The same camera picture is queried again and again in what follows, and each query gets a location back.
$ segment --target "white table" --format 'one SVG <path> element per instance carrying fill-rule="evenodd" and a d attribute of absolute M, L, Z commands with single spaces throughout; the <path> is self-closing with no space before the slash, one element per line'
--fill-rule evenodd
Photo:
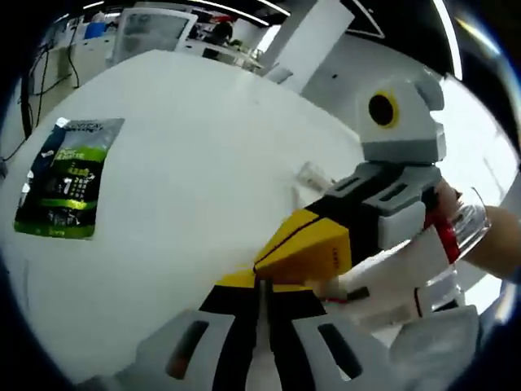
<path fill-rule="evenodd" d="M 92 240 L 14 232 L 24 178 L 57 118 L 124 117 L 103 170 Z M 0 187 L 0 247 L 26 319 L 74 381 L 134 359 L 139 341 L 249 264 L 292 211 L 312 160 L 334 178 L 357 136 L 290 90 L 240 68 L 160 51 L 65 99 Z"/>

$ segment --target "white wall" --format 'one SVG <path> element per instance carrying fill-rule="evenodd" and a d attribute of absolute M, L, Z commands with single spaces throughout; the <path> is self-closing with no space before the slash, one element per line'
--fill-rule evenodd
<path fill-rule="evenodd" d="M 246 47 L 255 49 L 266 31 L 268 31 L 268 29 L 257 27 L 244 19 L 237 19 L 234 23 L 232 41 L 239 39 Z"/>
<path fill-rule="evenodd" d="M 284 86 L 300 93 L 354 16 L 339 0 L 318 0 L 297 13 L 304 15 L 291 14 L 260 61 L 266 67 L 279 64 L 292 71 Z"/>
<path fill-rule="evenodd" d="M 315 2 L 316 0 L 303 0 L 297 7 L 291 9 L 291 15 L 284 21 L 268 50 L 260 58 L 264 66 L 269 67 L 275 62 Z"/>
<path fill-rule="evenodd" d="M 360 89 L 370 86 L 376 77 L 412 75 L 421 70 L 422 64 L 398 51 L 344 34 L 313 74 L 302 96 L 352 127 L 354 99 Z"/>

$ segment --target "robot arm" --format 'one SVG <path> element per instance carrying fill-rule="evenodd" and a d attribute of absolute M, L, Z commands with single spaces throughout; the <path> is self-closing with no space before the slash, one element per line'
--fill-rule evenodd
<path fill-rule="evenodd" d="M 409 251 L 366 275 L 361 298 L 374 300 L 372 287 L 382 281 L 418 286 L 461 255 L 461 232 L 436 216 L 441 174 L 434 163 L 445 154 L 443 128 L 430 116 L 443 107 L 437 81 L 428 74 L 382 81 L 362 92 L 357 106 L 367 162 L 296 210 L 253 270 L 226 276 L 198 310 L 179 314 L 144 340 L 134 364 L 84 389 L 243 391 L 263 299 L 282 389 L 403 389 L 380 342 L 327 314 L 310 288 L 270 282 L 331 279 L 412 238 L 409 250 L 431 250 L 420 259 Z"/>

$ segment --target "yellow circular sensor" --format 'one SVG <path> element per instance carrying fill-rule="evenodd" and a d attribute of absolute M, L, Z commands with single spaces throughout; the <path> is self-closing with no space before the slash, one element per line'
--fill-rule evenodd
<path fill-rule="evenodd" d="M 369 101 L 369 114 L 382 128 L 392 128 L 398 122 L 400 112 L 392 95 L 377 92 Z"/>

